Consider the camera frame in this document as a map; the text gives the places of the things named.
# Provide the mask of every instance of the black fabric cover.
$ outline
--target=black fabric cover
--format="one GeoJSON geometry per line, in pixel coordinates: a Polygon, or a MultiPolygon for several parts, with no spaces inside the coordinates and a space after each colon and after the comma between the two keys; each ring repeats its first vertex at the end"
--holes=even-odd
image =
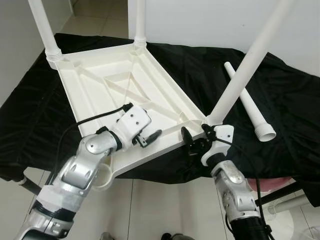
{"type": "MultiPolygon", "coordinates": [[[[131,43],[129,39],[57,34],[64,54],[131,43]]],[[[236,69],[244,53],[230,48],[188,47],[148,43],[148,50],[195,105],[208,115],[230,81],[224,69],[236,69]]],[[[225,124],[234,126],[233,143],[252,157],[260,178],[296,176],[320,182],[320,79],[287,66],[268,53],[247,85],[258,108],[277,136],[259,142],[238,100],[225,124]]],[[[42,53],[0,109],[0,166],[51,170],[57,143],[74,123],[57,71],[42,53]]],[[[62,156],[73,155],[81,136],[75,129],[65,139],[62,156]]],[[[228,152],[246,177],[254,176],[248,161],[235,149],[228,152]]],[[[199,157],[180,147],[121,175],[168,184],[209,177],[199,157]]]]}

